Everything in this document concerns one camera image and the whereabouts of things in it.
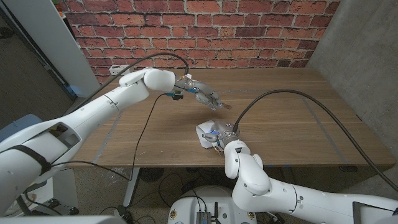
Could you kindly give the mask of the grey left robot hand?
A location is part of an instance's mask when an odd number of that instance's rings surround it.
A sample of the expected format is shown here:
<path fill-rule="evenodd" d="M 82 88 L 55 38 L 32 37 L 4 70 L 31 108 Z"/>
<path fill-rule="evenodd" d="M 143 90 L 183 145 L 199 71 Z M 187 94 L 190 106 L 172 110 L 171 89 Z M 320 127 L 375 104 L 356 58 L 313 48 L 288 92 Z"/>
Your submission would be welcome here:
<path fill-rule="evenodd" d="M 177 86 L 183 90 L 187 90 L 195 94 L 195 99 L 204 105 L 207 105 L 212 110 L 222 107 L 222 102 L 219 95 L 214 89 L 206 83 L 192 80 L 185 77 L 176 83 Z"/>

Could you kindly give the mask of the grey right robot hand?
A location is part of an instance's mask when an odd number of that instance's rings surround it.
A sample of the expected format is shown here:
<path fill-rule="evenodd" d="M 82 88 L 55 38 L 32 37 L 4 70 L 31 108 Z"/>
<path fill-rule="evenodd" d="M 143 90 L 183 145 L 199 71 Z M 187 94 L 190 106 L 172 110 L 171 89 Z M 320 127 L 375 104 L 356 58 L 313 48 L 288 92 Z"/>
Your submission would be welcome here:
<path fill-rule="evenodd" d="M 208 142 L 218 142 L 221 147 L 225 147 L 232 141 L 238 140 L 238 133 L 233 131 L 234 126 L 223 121 L 215 121 L 209 133 L 202 134 L 202 138 Z"/>

